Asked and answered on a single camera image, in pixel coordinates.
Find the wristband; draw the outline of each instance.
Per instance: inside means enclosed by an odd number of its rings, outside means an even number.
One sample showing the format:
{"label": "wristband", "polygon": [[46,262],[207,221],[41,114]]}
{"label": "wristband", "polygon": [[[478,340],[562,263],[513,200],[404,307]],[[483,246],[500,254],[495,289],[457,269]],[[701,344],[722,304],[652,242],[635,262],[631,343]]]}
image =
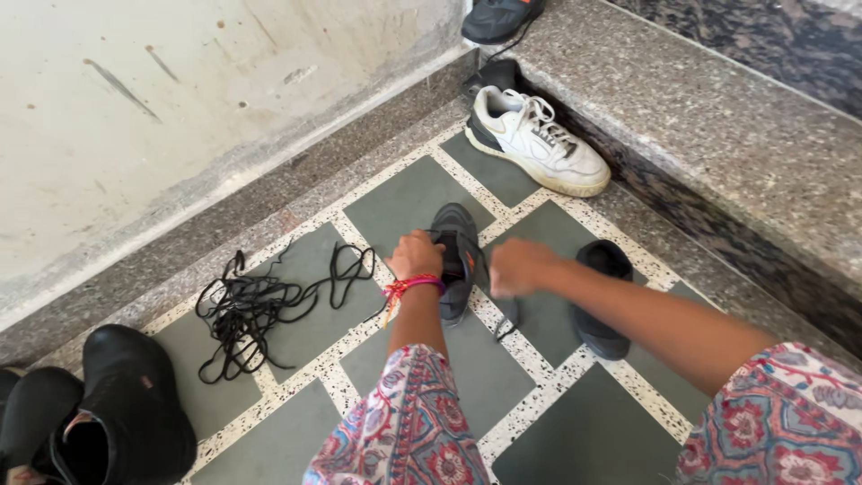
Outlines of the wristband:
{"label": "wristband", "polygon": [[386,285],[386,288],[383,290],[383,294],[387,297],[386,305],[389,306],[389,312],[386,313],[386,319],[383,321],[384,329],[389,323],[389,319],[392,316],[392,310],[395,309],[395,304],[401,300],[404,292],[416,285],[424,285],[428,283],[437,286],[437,289],[440,290],[440,296],[446,292],[446,285],[443,284],[443,280],[433,274],[417,274],[416,276],[409,277],[407,280],[395,280],[392,281],[391,284]]}

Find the terrazzo floor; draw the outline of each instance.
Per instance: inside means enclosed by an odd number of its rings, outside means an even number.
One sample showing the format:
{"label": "terrazzo floor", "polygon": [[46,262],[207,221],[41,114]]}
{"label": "terrazzo floor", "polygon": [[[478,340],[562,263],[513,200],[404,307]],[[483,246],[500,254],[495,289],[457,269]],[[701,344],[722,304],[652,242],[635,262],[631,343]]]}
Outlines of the terrazzo floor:
{"label": "terrazzo floor", "polygon": [[[573,257],[590,241],[610,239],[628,254],[637,284],[711,305],[583,200],[541,188],[470,147],[463,126],[446,129],[255,254],[249,272],[265,272],[293,241],[275,275],[308,284],[327,276],[335,242],[389,255],[400,235],[428,227],[440,206],[459,202],[476,219],[482,246],[521,236]],[[345,253],[342,263],[357,257]],[[271,332],[271,353],[295,369],[264,366],[215,385],[197,377],[217,347],[192,310],[197,296],[147,325],[144,332],[173,360],[200,440],[183,483],[299,483],[323,439],[379,376],[388,331],[381,318],[363,321],[382,305],[380,288],[392,279],[378,260],[374,278],[357,281],[341,310],[318,305]],[[529,297],[521,329],[497,343],[491,333],[504,316],[474,288],[468,314],[446,330],[460,404],[489,475],[504,485],[668,483],[710,397],[638,347],[626,361],[596,357],[573,332],[569,311],[552,295]],[[397,324],[396,316],[390,327]]]}

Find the granite step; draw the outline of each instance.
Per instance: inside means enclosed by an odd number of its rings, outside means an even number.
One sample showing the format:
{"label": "granite step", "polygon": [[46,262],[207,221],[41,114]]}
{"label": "granite step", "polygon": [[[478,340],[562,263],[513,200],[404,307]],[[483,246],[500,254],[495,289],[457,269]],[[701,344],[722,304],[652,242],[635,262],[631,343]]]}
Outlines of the granite step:
{"label": "granite step", "polygon": [[858,119],[601,0],[550,0],[502,57],[626,189],[862,356]]}

